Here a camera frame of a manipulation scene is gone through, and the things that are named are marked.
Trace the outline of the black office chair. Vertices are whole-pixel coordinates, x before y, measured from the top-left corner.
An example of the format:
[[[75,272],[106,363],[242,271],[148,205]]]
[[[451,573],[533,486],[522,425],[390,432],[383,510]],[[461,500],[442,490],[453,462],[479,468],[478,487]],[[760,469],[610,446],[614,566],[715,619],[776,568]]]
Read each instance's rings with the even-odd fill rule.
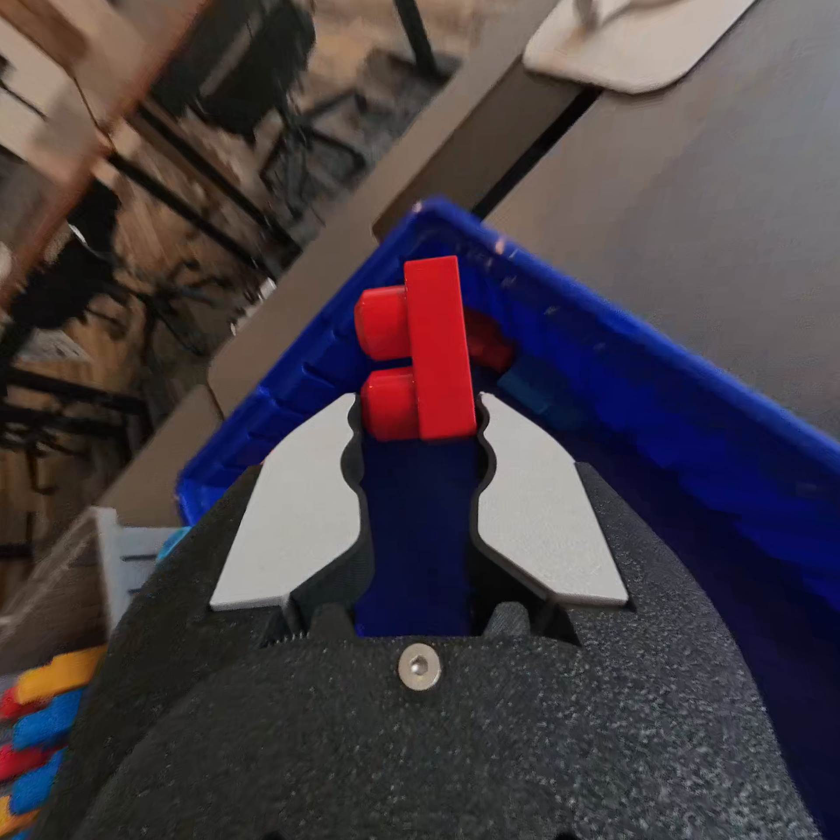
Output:
[[[308,149],[313,141],[346,153],[353,168],[363,170],[363,153],[314,126],[346,101],[366,110],[359,91],[343,91],[303,112],[292,106],[315,44],[312,11],[303,2],[211,2],[153,84],[151,98],[175,120],[192,111],[249,145],[267,113],[276,111],[284,128],[259,172],[265,183],[281,151],[295,144]]]

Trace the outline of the row of colourful toy blocks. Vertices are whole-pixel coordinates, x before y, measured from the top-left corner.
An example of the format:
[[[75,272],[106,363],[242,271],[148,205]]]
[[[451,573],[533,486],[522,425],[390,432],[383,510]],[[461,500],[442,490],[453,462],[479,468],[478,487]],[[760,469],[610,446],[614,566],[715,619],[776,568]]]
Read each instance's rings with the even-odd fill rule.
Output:
[[[67,751],[107,645],[58,654],[2,680],[1,838],[27,838]]]

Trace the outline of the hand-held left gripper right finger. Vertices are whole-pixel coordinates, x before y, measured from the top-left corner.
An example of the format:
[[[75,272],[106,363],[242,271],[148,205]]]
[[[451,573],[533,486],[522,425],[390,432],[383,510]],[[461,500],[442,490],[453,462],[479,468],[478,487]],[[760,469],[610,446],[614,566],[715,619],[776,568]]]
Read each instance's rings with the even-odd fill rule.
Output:
[[[480,392],[486,474],[471,502],[476,549],[550,603],[623,608],[629,593],[578,464],[499,397]]]

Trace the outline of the blue plastic bin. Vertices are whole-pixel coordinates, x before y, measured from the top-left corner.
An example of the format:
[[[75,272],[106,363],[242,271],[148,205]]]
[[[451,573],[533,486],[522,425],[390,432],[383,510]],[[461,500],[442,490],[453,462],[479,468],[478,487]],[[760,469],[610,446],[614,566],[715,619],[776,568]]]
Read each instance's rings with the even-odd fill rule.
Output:
[[[368,288],[458,258],[465,306],[516,345],[512,399],[592,464],[709,594],[825,838],[838,838],[838,443],[443,199],[404,216],[275,357],[176,482],[195,524],[282,438],[376,368]]]

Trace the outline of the red two-stud building block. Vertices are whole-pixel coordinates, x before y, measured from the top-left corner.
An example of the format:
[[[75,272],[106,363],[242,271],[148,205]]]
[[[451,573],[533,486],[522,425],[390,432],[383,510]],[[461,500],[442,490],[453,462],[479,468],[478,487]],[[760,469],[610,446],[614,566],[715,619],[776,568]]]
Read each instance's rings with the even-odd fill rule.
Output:
[[[387,443],[476,435],[466,322],[456,256],[412,260],[402,285],[366,290],[353,309],[362,351],[375,362],[362,385],[364,426]]]

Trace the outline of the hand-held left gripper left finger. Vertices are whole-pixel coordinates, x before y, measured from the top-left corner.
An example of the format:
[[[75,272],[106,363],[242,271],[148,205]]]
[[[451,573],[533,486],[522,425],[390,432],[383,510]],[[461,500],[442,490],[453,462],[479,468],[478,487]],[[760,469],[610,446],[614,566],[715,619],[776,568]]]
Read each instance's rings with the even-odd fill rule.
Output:
[[[343,394],[264,459],[211,609],[338,604],[354,611],[375,575],[362,488],[361,397]]]

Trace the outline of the grey plastic bin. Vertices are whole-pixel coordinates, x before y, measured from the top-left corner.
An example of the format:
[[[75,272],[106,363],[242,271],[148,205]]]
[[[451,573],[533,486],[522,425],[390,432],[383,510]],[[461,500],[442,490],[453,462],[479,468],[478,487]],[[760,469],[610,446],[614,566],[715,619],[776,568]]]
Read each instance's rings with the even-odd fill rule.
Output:
[[[190,527],[128,527],[108,507],[91,507],[101,591],[110,636],[159,562],[165,559]]]

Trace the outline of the wooden office desk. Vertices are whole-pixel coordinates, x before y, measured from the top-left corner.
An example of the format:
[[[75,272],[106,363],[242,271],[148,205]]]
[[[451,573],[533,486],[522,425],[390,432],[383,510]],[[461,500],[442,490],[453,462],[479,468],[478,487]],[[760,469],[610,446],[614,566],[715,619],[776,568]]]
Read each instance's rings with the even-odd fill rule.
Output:
[[[2,2],[2,309],[204,1]]]

